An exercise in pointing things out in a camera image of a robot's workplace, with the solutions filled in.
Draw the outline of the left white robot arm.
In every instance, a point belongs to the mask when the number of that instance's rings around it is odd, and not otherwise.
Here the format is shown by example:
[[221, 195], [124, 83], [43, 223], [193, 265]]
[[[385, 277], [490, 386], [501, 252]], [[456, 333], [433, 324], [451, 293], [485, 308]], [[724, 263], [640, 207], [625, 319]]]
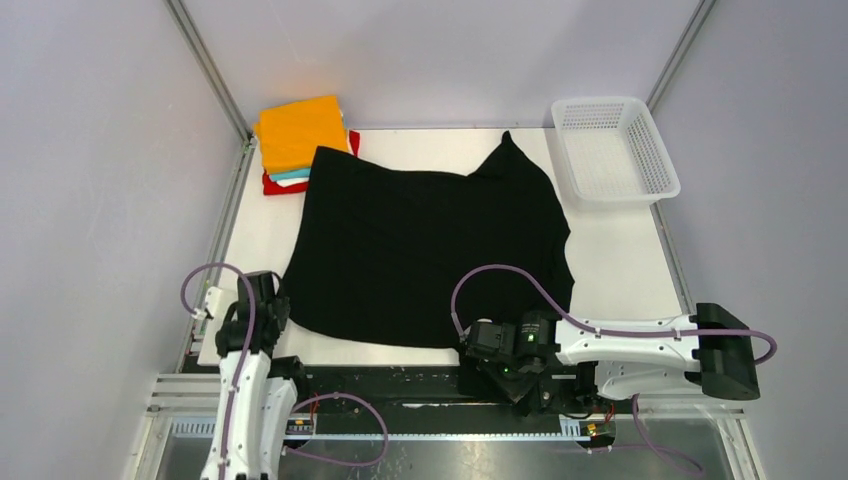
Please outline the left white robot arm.
[[219, 401], [202, 479], [276, 479], [287, 421], [309, 401], [296, 356], [274, 359], [289, 316], [281, 278], [271, 271], [241, 276], [215, 334]]

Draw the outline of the black t shirt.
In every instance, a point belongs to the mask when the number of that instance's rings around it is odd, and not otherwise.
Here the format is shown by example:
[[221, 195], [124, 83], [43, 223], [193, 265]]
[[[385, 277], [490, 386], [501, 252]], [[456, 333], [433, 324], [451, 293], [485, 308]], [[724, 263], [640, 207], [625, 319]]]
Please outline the black t shirt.
[[475, 320], [568, 307], [569, 234], [549, 176], [509, 134], [467, 175], [321, 147], [282, 278], [290, 317], [334, 338], [451, 348]]

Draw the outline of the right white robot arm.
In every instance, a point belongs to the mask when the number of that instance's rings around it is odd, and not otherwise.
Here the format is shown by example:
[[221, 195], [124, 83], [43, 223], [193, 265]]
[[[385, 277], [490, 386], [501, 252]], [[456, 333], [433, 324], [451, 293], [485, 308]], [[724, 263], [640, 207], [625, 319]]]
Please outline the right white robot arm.
[[462, 352], [514, 400], [556, 366], [593, 367], [573, 386], [575, 402], [597, 412], [611, 400], [699, 388], [711, 398], [760, 398], [750, 329], [730, 311], [699, 303], [692, 314], [618, 321], [527, 312], [518, 321], [480, 319], [466, 331]]

